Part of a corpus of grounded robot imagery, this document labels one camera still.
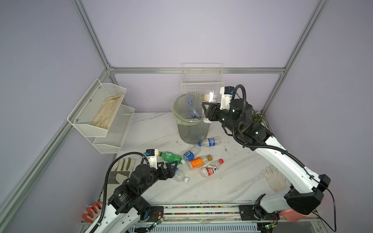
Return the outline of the clear bottle blue label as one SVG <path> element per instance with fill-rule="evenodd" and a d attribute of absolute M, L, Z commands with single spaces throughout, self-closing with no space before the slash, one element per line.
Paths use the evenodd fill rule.
<path fill-rule="evenodd" d="M 173 179 L 178 181 L 178 182 L 184 182 L 184 183 L 189 182 L 189 177 L 187 177 L 184 174 L 184 172 L 182 170 L 180 170 L 179 168 L 176 168 Z"/>

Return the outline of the large crushed blue label bottle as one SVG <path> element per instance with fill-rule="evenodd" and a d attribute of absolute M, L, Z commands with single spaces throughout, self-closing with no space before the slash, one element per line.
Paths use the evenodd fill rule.
<path fill-rule="evenodd" d="M 202 118 L 202 111 L 201 108 L 193 101 L 192 99 L 189 99 L 187 101 L 188 106 L 188 116 L 189 119 L 198 119 L 200 120 Z"/>

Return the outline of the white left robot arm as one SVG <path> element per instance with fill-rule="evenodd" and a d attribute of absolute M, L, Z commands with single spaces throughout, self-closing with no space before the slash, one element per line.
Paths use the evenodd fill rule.
<path fill-rule="evenodd" d="M 154 168 L 141 164 L 130 177 L 114 190 L 105 202 L 100 216 L 87 229 L 88 233 L 126 233 L 139 221 L 147 220 L 151 205 L 142 197 L 159 180 L 174 177 L 178 162 L 158 162 Z"/>

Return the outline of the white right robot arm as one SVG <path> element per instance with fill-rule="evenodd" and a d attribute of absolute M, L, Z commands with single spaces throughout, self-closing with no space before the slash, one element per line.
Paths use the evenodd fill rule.
<path fill-rule="evenodd" d="M 330 178 L 307 168 L 285 150 L 266 127 L 253 123 L 249 116 L 251 106 L 247 101 L 232 100 L 229 109 L 221 109 L 219 103 L 203 102 L 202 108 L 208 120 L 220 122 L 224 130 L 231 131 L 237 143 L 263 156 L 290 182 L 289 187 L 277 195 L 259 196 L 253 205 L 255 218 L 264 219 L 287 209 L 308 215 L 321 204 Z"/>

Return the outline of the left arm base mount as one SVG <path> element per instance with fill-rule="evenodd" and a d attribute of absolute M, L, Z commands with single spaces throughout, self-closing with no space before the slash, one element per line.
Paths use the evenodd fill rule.
<path fill-rule="evenodd" d="M 164 215 L 164 206 L 151 206 L 150 209 L 140 216 L 140 222 L 155 222 L 159 216 Z"/>

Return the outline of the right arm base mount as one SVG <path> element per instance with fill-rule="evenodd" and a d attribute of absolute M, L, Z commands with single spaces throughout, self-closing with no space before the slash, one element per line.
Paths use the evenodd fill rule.
<path fill-rule="evenodd" d="M 279 220 L 279 214 L 277 212 L 268 213 L 260 206 L 257 207 L 253 204 L 250 205 L 239 205 L 239 214 L 241 220 Z"/>

